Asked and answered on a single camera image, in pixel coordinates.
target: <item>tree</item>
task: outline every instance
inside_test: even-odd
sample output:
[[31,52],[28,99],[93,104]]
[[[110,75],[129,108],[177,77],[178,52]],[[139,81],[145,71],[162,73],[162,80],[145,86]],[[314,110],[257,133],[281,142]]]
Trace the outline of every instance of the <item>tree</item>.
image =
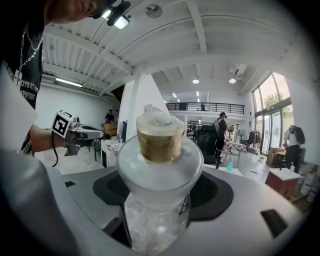
[[[284,99],[284,95],[283,95],[283,93],[280,93],[280,100],[282,101],[283,99]],[[279,102],[278,94],[268,95],[264,99],[264,108],[265,109],[269,108],[278,102]],[[284,118],[292,118],[293,117],[293,111],[292,111],[291,107],[286,106],[283,108],[283,117]]]

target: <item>fluorescent light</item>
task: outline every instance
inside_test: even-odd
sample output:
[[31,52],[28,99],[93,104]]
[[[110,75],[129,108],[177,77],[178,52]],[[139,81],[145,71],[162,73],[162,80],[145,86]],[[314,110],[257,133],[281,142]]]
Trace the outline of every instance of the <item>fluorescent light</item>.
[[125,16],[121,16],[116,23],[114,23],[114,26],[117,27],[119,30],[123,30],[126,26],[129,25],[129,20]]
[[[111,14],[111,10],[107,10],[103,15],[102,18],[105,18],[106,20],[109,19],[109,16]],[[117,27],[119,30],[123,30],[126,26],[128,26],[130,23],[130,20],[127,19],[124,15],[120,16],[120,18],[115,22],[114,26]]]
[[68,81],[68,80],[61,79],[61,78],[56,78],[55,80],[57,80],[59,82],[62,82],[62,83],[69,84],[69,85],[73,85],[73,86],[84,87],[82,84],[71,82],[71,81]]
[[105,18],[106,20],[108,20],[110,13],[111,13],[111,10],[107,10],[107,11],[102,15],[102,18]]

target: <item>black railing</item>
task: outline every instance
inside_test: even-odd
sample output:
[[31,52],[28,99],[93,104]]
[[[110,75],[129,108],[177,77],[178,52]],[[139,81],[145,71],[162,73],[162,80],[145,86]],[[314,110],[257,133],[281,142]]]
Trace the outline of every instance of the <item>black railing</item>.
[[235,114],[244,114],[245,106],[238,104],[212,103],[212,102],[177,102],[167,103],[169,111],[213,111]]

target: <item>black cable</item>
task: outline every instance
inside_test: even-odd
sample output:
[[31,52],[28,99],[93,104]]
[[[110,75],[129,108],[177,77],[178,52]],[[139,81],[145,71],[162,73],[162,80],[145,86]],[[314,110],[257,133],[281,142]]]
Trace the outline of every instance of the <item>black cable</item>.
[[59,157],[58,157],[58,154],[57,154],[57,151],[56,151],[56,146],[55,146],[55,133],[54,133],[53,131],[51,132],[51,142],[52,142],[52,148],[53,148],[53,151],[54,151],[54,154],[55,154],[55,157],[56,157],[55,164],[52,165],[52,167],[55,167],[55,166],[58,164]]

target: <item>smoke detector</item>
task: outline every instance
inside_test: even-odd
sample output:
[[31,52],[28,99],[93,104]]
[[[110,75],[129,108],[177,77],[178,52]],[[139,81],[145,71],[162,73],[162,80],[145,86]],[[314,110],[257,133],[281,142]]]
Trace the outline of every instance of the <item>smoke detector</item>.
[[152,19],[160,18],[162,13],[161,7],[156,4],[150,4],[145,8],[145,14]]

